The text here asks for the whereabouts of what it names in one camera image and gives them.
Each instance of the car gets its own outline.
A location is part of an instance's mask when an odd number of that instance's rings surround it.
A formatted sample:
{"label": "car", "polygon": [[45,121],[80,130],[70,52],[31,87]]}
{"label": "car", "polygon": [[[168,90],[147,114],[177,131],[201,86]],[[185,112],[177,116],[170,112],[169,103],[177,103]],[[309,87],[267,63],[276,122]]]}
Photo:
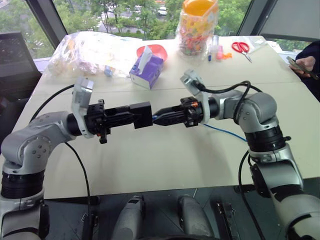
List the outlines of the car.
{"label": "car", "polygon": [[167,16],[168,12],[167,12],[167,8],[165,6],[161,6],[158,10],[158,14],[160,16]]}

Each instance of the robotic arm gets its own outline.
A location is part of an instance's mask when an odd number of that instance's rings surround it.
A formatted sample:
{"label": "robotic arm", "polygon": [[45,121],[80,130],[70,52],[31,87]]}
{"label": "robotic arm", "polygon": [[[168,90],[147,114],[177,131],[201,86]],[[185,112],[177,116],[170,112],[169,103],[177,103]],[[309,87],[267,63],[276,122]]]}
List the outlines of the robotic arm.
{"label": "robotic arm", "polygon": [[202,79],[192,70],[181,78],[193,94],[181,104],[159,110],[152,116],[150,103],[104,109],[104,101],[89,105],[92,85],[83,79],[73,92],[73,114],[47,113],[26,128],[10,134],[2,143],[5,157],[0,196],[0,239],[38,240],[49,231],[49,211],[43,201],[44,171],[48,157],[60,143],[100,136],[107,142],[112,127],[134,123],[143,128],[184,123],[186,127],[207,123],[210,118],[233,119],[245,133],[250,168],[259,194],[271,197],[289,239],[320,240],[320,199],[303,192],[303,180],[283,137],[276,117],[275,100],[266,93],[248,95],[231,90],[208,96],[197,88]]}

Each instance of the red scissors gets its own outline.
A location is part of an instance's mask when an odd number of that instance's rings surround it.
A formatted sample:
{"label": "red scissors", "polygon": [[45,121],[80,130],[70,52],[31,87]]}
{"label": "red scissors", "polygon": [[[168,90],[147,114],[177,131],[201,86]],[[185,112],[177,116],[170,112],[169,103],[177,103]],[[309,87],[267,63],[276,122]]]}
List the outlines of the red scissors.
{"label": "red scissors", "polygon": [[232,43],[231,47],[236,52],[243,54],[246,57],[246,59],[248,59],[249,62],[252,63],[252,60],[248,55],[248,52],[250,50],[250,47],[248,46],[248,44],[242,41],[236,41]]}

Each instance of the glass window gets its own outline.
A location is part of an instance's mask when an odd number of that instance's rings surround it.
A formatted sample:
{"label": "glass window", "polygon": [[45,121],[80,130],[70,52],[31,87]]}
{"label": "glass window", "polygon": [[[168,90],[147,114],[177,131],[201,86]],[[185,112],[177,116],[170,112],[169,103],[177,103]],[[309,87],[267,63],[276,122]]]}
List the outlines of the glass window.
{"label": "glass window", "polygon": [[54,48],[24,0],[0,0],[0,34],[20,31],[34,59],[51,57]]}
{"label": "glass window", "polygon": [[311,44],[308,41],[286,40],[278,38],[267,38],[268,41],[276,42],[282,51],[301,52],[306,46]]}
{"label": "glass window", "polygon": [[[173,39],[184,0],[53,0],[69,34],[97,31],[145,40]],[[251,0],[219,0],[215,33],[236,35]]]}

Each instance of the orange lid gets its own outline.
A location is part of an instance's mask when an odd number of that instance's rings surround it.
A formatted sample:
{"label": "orange lid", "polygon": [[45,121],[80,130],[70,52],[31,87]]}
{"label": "orange lid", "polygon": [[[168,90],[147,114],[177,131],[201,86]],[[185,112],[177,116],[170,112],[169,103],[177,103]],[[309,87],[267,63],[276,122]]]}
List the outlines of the orange lid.
{"label": "orange lid", "polygon": [[183,11],[193,16],[203,16],[217,0],[185,0],[182,4]]}

